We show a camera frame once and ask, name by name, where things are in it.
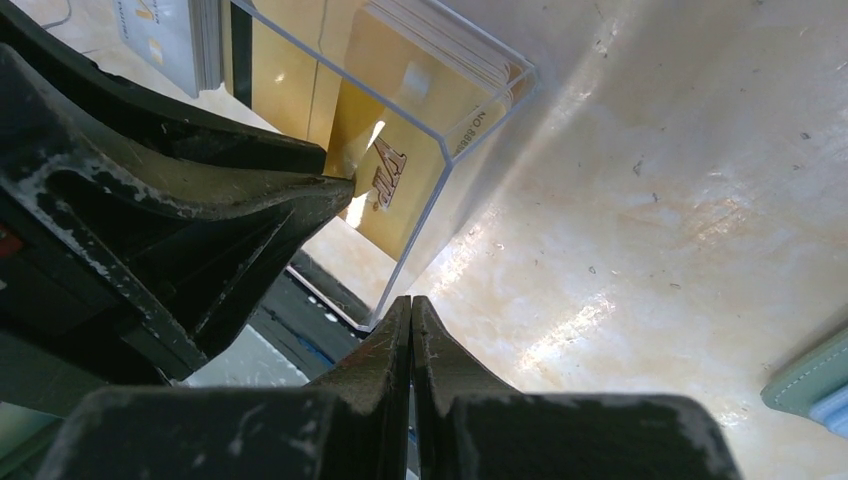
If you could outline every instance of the black metal bracket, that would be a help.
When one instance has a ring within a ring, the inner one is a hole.
[[[111,388],[66,421],[39,478],[405,477],[414,383],[421,478],[738,478],[717,424],[667,395],[527,395],[425,297],[303,388]]]

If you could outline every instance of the stack of cards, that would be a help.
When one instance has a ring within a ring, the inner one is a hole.
[[[113,0],[121,39],[192,98],[223,80],[219,0]]]

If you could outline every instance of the logo on card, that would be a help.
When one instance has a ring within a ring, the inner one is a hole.
[[[397,153],[380,137],[374,141],[374,147],[382,162],[382,166],[377,166],[374,179],[371,181],[371,185],[377,189],[377,202],[374,207],[375,210],[377,207],[387,210],[400,182],[403,167],[406,166],[406,155]]]

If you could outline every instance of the black object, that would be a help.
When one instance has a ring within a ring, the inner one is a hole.
[[[324,157],[104,74],[0,0],[0,401],[66,415],[221,353],[349,203]]]
[[[93,394],[38,478],[401,479],[411,378],[424,480],[738,478],[697,403],[521,394],[459,346],[424,297],[398,298],[303,388]]]

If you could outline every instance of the marble surface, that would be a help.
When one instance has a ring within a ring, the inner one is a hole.
[[[16,2],[64,15],[64,0]],[[491,195],[413,290],[522,390],[687,395],[747,478],[848,478],[845,440],[759,399],[848,318],[848,3],[446,3],[546,87],[493,140]],[[63,28],[179,98],[99,27]],[[368,300],[390,265],[352,235],[334,221],[307,250]]]

